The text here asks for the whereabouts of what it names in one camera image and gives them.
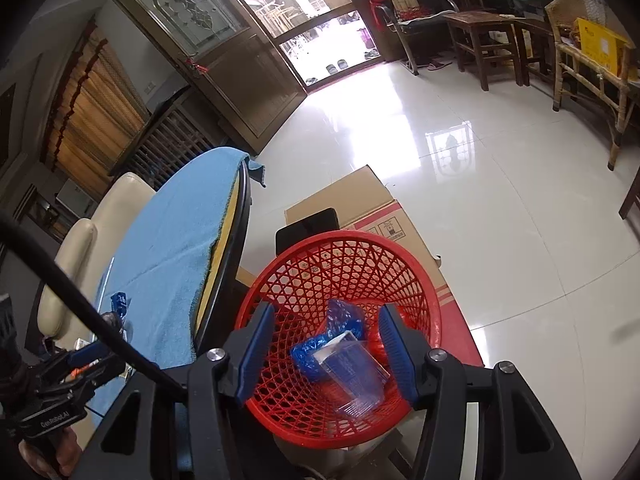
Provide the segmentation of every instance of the blue towel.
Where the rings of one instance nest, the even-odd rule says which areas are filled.
[[[191,327],[196,307],[238,167],[248,157],[233,148],[216,148],[194,158],[149,201],[115,253],[100,310],[110,310],[111,295],[124,292],[127,338],[161,368],[195,360]],[[250,176],[264,185],[263,166],[252,160],[248,166]],[[96,390],[91,407],[106,413],[123,386],[122,378],[105,384]]]

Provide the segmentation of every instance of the black cable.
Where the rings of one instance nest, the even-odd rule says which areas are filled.
[[[100,416],[101,418],[104,418],[104,415],[101,413],[96,412],[93,408],[90,408],[88,404],[84,405],[86,409],[88,409],[90,412],[95,413],[97,416]]]
[[[186,403],[186,389],[112,330],[44,249],[4,212],[0,212],[0,242],[49,285],[69,310],[115,354],[163,387],[177,402]]]

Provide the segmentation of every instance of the tiled floor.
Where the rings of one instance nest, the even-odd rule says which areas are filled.
[[[534,84],[396,63],[312,94],[258,158],[242,264],[259,273],[286,207],[369,164],[442,256],[485,365],[514,361],[583,478],[606,480],[640,438],[640,214],[618,216],[640,147],[608,171],[603,124]]]

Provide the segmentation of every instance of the basket rim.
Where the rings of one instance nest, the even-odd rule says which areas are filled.
[[[236,316],[235,329],[242,328],[246,324],[245,322],[243,322],[243,319],[247,314],[250,305],[252,304],[254,295],[260,290],[260,288],[262,288],[265,280],[274,273],[275,269],[281,267],[284,263],[286,263],[287,260],[289,260],[293,255],[300,251],[321,243],[328,243],[331,241],[368,242],[378,245],[404,260],[407,266],[414,273],[417,280],[420,282],[422,291],[427,298],[428,305],[430,306],[429,344],[432,348],[438,348],[440,346],[442,339],[440,302],[438,300],[438,295],[433,286],[433,283],[431,282],[431,279],[426,270],[424,270],[416,257],[413,256],[400,244],[374,233],[354,230],[328,231],[325,233],[314,235],[309,238],[305,238],[304,240],[291,246],[289,249],[281,253],[280,256],[276,256],[260,273],[258,278],[254,281],[254,284],[249,288],[247,294],[244,297],[244,300],[242,300],[242,305],[240,306],[238,315]],[[281,427],[263,412],[263,410],[260,408],[260,405],[255,400],[255,397],[251,397],[251,399],[247,401],[246,405],[253,413],[254,417],[257,418],[263,426],[270,430],[271,433],[274,433],[280,438],[287,440],[288,442],[291,442],[293,444],[314,449],[338,449],[340,447],[357,446],[358,444],[362,444],[368,440],[371,440],[372,438],[376,438],[377,436],[380,436],[381,434],[390,430],[411,411],[411,406],[405,400],[402,400],[384,421],[376,424],[375,426],[371,426],[366,430],[341,437],[311,437],[301,435],[299,433]]]

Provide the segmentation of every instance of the printed symbol on cardboard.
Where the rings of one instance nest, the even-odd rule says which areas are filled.
[[[378,227],[382,235],[391,240],[398,240],[405,236],[395,216],[392,216],[389,220],[385,220],[382,224],[378,224]]]

